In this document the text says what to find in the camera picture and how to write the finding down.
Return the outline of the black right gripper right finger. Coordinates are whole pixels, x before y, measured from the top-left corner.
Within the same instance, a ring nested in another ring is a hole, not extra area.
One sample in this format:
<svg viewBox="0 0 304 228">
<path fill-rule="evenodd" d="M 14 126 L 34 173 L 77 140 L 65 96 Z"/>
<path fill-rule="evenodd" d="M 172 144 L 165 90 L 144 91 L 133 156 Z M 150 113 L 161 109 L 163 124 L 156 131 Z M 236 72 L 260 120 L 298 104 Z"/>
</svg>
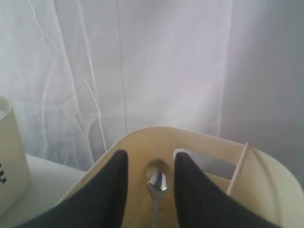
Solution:
<svg viewBox="0 0 304 228">
<path fill-rule="evenodd" d="M 175 156 L 174 199 L 181 228 L 276 228 L 223 192 L 185 152 Z"/>
</svg>

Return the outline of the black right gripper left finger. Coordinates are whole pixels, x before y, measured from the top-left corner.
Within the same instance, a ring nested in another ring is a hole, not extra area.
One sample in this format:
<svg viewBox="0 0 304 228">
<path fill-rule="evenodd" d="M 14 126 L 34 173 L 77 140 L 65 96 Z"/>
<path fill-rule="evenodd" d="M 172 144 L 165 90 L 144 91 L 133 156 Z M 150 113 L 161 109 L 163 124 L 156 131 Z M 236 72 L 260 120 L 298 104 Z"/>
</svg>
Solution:
<svg viewBox="0 0 304 228">
<path fill-rule="evenodd" d="M 20 228 L 120 228 L 128 192 L 128 154 L 117 150 L 78 192 Z"/>
</svg>

